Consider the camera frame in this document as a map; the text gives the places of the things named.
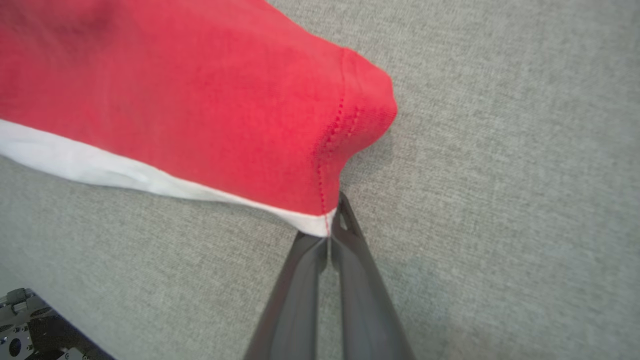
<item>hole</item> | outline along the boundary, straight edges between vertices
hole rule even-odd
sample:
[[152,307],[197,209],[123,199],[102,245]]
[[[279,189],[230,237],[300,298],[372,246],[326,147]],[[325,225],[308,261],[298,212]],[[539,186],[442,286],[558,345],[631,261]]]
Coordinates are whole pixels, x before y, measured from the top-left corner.
[[41,308],[41,309],[38,309],[38,310],[36,310],[36,311],[33,311],[33,312],[31,313],[31,317],[34,317],[34,316],[40,316],[40,315],[42,315],[42,314],[46,314],[46,313],[48,313],[49,311],[51,311],[51,308],[50,308],[49,306],[47,306],[47,307],[43,307],[43,308]]
[[20,350],[22,350],[22,343],[20,342],[20,339],[13,339],[9,344],[9,355],[16,357],[20,354]]

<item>red cloth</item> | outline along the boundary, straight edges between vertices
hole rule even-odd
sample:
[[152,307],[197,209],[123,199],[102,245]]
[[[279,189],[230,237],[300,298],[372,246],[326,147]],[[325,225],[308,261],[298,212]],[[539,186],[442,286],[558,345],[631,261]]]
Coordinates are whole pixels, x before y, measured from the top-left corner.
[[263,0],[4,0],[0,119],[323,215],[390,78]]

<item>white fabric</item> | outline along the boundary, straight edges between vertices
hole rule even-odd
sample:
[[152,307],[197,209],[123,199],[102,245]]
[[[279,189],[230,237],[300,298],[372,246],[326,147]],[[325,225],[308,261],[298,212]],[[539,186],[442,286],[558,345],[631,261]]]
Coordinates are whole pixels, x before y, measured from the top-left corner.
[[335,214],[335,209],[325,215],[308,215],[261,204],[173,177],[140,161],[2,119],[0,154],[25,166],[81,183],[116,186],[183,199],[229,202],[263,209],[278,215],[300,231],[315,236],[328,235],[327,221],[330,225]]

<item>gray fabric surface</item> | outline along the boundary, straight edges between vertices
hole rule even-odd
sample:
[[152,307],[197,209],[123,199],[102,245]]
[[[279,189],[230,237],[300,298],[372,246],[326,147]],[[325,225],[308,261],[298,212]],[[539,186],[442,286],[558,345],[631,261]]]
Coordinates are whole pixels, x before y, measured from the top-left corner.
[[[637,359],[637,1],[273,3],[394,79],[399,116],[342,184],[419,359]],[[11,284],[121,360],[241,358],[294,236],[4,158],[0,213]],[[322,291],[340,359],[332,271]]]

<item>garment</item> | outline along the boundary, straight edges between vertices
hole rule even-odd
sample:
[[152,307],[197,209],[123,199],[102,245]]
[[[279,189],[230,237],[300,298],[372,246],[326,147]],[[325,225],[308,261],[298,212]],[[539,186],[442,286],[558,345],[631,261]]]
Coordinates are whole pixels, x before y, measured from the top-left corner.
[[325,236],[390,78],[263,0],[0,5],[0,154],[84,183],[266,209]]

